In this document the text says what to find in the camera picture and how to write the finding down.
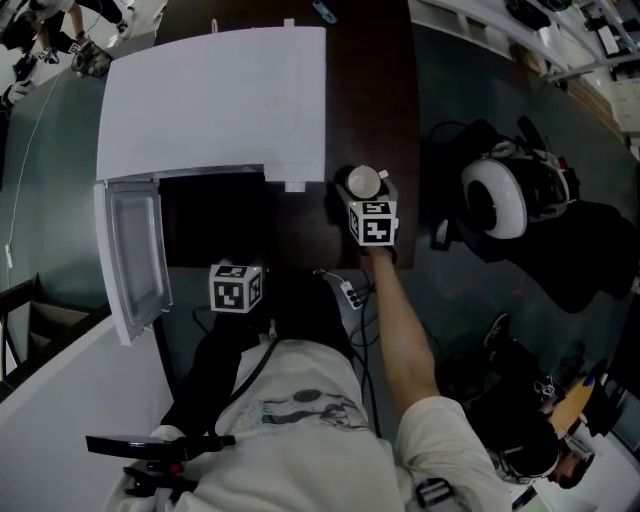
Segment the white shelf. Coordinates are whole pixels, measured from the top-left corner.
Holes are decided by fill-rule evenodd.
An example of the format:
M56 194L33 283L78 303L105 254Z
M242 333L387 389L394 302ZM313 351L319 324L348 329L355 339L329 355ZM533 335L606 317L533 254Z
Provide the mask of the white shelf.
M411 22L439 30L482 46L502 57L511 58L510 41L504 34L487 27L478 27L453 11L419 0L408 0Z
M618 11L609 3L609 0L595 0L595 3L604 11L608 20L616 27L622 39L624 39L629 46L629 49L633 53L638 52L638 46L627 31L622 26L622 19L618 14Z
M537 32L517 21L504 5L504 0L421 0L424 3L447 9L504 34L507 38L540 54L562 71L569 66L560 52Z
M527 0L531 5L544 12L552 22L557 23L570 36L571 40L582 46L592 57L600 60L606 57L598 36L585 27L586 18L577 7L571 6L562 12L553 12L543 7L538 0Z

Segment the wooden table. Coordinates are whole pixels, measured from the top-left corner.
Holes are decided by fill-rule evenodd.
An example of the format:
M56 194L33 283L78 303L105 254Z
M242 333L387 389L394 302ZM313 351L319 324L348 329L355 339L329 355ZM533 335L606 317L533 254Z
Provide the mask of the wooden table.
M156 45L219 31L296 25L327 29L326 180L346 165L387 169L399 193L398 266L413 267L418 222L419 122L413 35L407 3L400 0L327 0L338 18L325 25L311 0L169 0ZM188 94L188 77L185 77ZM307 183L304 194L285 194L282 184L265 184L271 230L264 256L272 267L354 268L355 241L329 222L326 183ZM212 202L237 197L202 185L162 187L165 247L170 266L207 267L220 255ZM177 205L187 208L180 214ZM198 243L193 223L206 225ZM244 236L237 234L238 240ZM225 239L225 244L233 240Z
M589 398L591 398L593 386L594 384L585 386L584 379L581 379L569 390L564 399L556 405L549 421L558 436L566 434L580 417Z

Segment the black device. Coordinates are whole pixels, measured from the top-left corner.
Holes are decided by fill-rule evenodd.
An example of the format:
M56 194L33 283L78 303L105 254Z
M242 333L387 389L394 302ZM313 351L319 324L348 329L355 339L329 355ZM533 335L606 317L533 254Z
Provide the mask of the black device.
M148 472L135 467L122 469L132 479L125 494L144 498L153 496L157 489L170 489L174 502L183 492L193 492L198 486L197 482L180 477L184 471L182 462L236 444L233 436L216 435L181 437L170 442L145 436L86 436L86 439L91 453L147 461Z

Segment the dark table surface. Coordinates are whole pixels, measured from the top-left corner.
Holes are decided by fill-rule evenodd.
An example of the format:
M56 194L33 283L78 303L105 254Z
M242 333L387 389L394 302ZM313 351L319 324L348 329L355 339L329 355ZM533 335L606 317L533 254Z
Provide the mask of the dark table surface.
M285 18L295 19L298 26L324 26L326 180L347 165L389 171L399 193L397 265L411 268L418 223L419 109L408 6L398 0L328 0L326 5L337 17L336 25L324 24L311 0L169 0L156 45L210 34L213 18L221 32L281 26ZM200 178L166 181L161 193L170 266L208 267L224 255L223 247L246 246L247 237L253 232L258 236L258 231L268 266L360 266L355 241L340 223L329 220L327 183L307 183L304 194L285 194L283 184L251 181L249 189L264 194L261 201L269 212L253 212L269 229L252 230L242 229L249 224L232 213L249 215L242 206L250 203L243 201L244 190L221 189L214 181L207 186ZM229 229L229 218L240 224ZM225 225L222 235L220 223ZM199 226L197 240L194 225Z

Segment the white cup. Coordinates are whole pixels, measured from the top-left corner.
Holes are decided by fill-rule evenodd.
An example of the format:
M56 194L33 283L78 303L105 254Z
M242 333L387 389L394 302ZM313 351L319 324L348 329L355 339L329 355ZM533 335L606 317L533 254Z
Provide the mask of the white cup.
M349 192L359 199L371 199L380 191L382 179L378 171L366 165L356 167L347 176Z

